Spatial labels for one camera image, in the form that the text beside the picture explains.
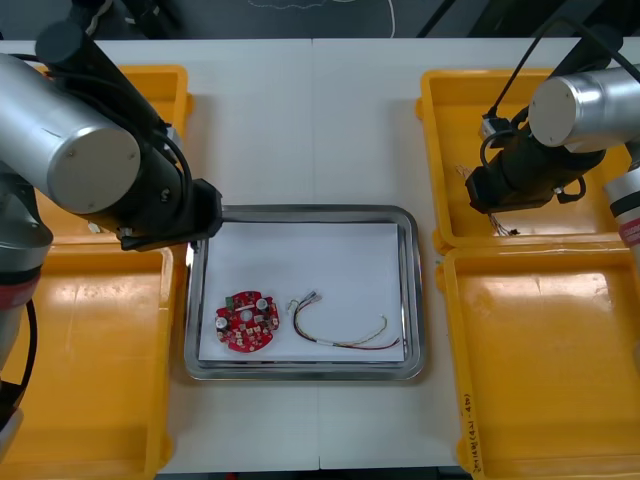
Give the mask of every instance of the red stripe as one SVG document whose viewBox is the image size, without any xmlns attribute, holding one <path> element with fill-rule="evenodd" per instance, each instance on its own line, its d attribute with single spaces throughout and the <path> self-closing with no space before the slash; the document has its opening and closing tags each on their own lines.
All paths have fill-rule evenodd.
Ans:
<svg viewBox="0 0 640 480">
<path fill-rule="evenodd" d="M 36 290 L 40 275 L 17 285 L 0 285 L 0 310 L 10 310 L 27 303 Z"/>
</svg>

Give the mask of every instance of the metal tray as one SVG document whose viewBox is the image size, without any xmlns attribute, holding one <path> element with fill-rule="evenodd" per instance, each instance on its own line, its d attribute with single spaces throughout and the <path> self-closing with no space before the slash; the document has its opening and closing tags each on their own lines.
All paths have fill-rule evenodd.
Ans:
<svg viewBox="0 0 640 480">
<path fill-rule="evenodd" d="M 426 358 L 422 278 L 418 232 L 414 218 L 395 206 L 261 205 L 224 209 L 225 222 L 243 223 L 374 223 L 398 227 L 398 275 L 402 303 L 404 360 L 389 361 L 223 361 L 200 360 L 205 272 L 209 241 L 192 245 L 187 254 L 188 297 L 184 358 L 187 372 L 198 380 L 406 380 L 416 376 Z"/>
</svg>

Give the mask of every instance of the white table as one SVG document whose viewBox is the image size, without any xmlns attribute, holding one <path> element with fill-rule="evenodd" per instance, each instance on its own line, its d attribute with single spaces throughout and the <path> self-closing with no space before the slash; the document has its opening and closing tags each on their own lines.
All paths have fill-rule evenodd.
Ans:
<svg viewBox="0 0 640 480">
<path fill-rule="evenodd" d="M 104 42 L 123 64 L 180 63 L 196 108 L 187 158 L 227 204 L 379 203 L 408 209 L 422 234 L 429 365 L 407 383 L 197 383 L 174 362 L 176 449 L 163 470 L 216 472 L 453 465 L 455 383 L 422 129 L 420 76 L 512 68 L 529 40 Z M 544 40 L 529 66 L 552 67 L 574 40 Z M 0 42 L 32 52 L 31 42 Z M 623 53 L 640 61 L 640 39 Z"/>
</svg>

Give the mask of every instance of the yellow plastic tray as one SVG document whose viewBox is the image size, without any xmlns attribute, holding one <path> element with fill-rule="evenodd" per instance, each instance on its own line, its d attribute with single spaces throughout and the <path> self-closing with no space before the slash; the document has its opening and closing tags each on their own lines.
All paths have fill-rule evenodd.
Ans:
<svg viewBox="0 0 640 480">
<path fill-rule="evenodd" d="M 444 289 L 476 480 L 638 478 L 640 289 L 627 249 L 454 249 Z"/>
<path fill-rule="evenodd" d="M 499 113 L 513 117 L 528 105 L 549 71 L 523 71 L 500 105 Z M 423 120 L 429 153 L 431 188 L 436 206 L 436 248 L 524 244 L 562 244 L 618 240 L 615 220 L 603 191 L 608 181 L 624 173 L 629 156 L 624 147 L 609 151 L 603 162 L 585 175 L 587 195 L 579 202 L 560 205 L 557 200 L 539 209 L 497 215 L 507 229 L 520 235 L 498 236 L 486 215 L 469 206 L 464 178 L 457 166 L 473 170 L 480 165 L 479 136 L 482 114 L 502 90 L 511 71 L 432 71 L 422 77 L 422 98 L 416 113 Z M 488 158 L 495 151 L 488 150 Z M 577 192 L 577 185 L 568 191 Z"/>
<path fill-rule="evenodd" d="M 175 269 L 169 249 L 52 248 L 34 298 L 39 344 L 25 420 L 0 478 L 146 479 L 168 461 Z M 25 317 L 7 380 L 24 369 Z"/>
<path fill-rule="evenodd" d="M 187 93 L 187 71 L 179 65 L 121 66 L 120 70 L 144 95 L 165 122 L 184 138 L 192 101 Z M 65 212 L 37 192 L 38 208 L 56 242 L 116 242 L 111 233 L 92 234 L 87 221 Z"/>
</svg>

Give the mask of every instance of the round circuit board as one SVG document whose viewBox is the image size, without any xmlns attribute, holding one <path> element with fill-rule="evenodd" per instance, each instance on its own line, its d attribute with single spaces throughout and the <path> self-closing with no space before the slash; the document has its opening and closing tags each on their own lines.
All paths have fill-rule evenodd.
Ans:
<svg viewBox="0 0 640 480">
<path fill-rule="evenodd" d="M 280 326 L 278 309 L 272 297 L 260 292 L 240 292 L 225 299 L 225 307 L 216 310 L 218 339 L 231 350 L 252 353 L 273 340 Z"/>
</svg>

